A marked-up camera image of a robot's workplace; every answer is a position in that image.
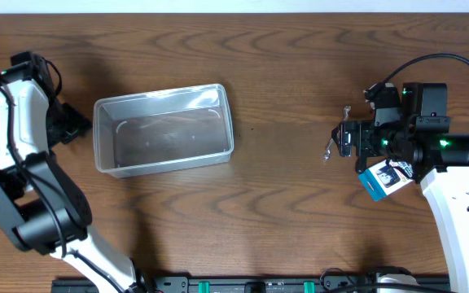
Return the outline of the silver double-ended wrench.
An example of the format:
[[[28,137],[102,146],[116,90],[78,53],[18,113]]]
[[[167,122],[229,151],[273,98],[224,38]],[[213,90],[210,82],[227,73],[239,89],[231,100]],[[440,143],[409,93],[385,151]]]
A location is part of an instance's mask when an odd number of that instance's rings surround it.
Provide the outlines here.
[[[348,119],[348,113],[351,111],[352,107],[351,106],[345,106],[343,108],[343,118],[342,118],[342,122],[345,122],[347,119]],[[325,154],[323,156],[323,159],[325,161],[328,161],[330,158],[331,158],[331,146],[334,144],[334,139],[331,138],[329,140],[329,142],[327,143],[326,145],[326,148],[325,148]]]

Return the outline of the blue white cardboard box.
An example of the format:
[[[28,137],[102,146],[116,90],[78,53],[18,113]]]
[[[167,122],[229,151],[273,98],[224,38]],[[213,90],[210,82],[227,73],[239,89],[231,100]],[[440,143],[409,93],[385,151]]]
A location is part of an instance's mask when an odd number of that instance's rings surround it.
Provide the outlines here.
[[[366,169],[358,179],[374,201],[386,198],[410,184],[414,175],[406,162],[383,160]]]

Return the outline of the clear plastic container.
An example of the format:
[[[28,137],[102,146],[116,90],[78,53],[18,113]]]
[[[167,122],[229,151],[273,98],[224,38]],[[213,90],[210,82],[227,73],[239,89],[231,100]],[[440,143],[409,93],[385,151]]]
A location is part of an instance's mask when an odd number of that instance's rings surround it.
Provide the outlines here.
[[[235,148],[221,84],[102,98],[94,104],[95,167],[117,178],[230,160]]]

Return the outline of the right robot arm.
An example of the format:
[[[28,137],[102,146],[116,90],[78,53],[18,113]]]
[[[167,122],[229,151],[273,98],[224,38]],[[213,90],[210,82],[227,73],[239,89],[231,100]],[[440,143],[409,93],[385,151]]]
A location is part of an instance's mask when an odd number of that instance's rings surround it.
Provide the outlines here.
[[[340,156],[375,201],[420,185],[435,218],[452,291],[469,292],[469,135],[449,131],[447,86],[387,83],[366,96],[374,116],[347,116],[331,132]]]

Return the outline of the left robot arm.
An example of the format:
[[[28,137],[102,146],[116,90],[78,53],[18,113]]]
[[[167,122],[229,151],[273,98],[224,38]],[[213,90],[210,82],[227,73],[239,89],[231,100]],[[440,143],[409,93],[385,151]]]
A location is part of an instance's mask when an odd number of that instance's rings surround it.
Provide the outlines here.
[[[99,292],[152,292],[134,262],[92,226],[89,202],[52,148],[92,127],[58,99],[57,67],[32,51],[0,71],[0,228],[21,251],[62,260]]]

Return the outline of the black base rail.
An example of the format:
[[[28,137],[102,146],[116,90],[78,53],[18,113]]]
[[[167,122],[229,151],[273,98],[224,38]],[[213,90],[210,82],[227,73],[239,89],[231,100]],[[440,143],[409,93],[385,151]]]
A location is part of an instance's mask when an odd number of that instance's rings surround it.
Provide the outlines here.
[[[416,277],[420,286],[451,291],[448,278],[445,277]],[[164,293],[249,293],[249,292],[324,292],[325,289],[334,290],[352,283],[348,278],[340,275],[328,275],[319,278],[188,278],[186,276],[172,276],[155,278],[155,292]],[[90,293],[99,292],[97,287],[86,279],[58,279],[51,283],[52,293]]]

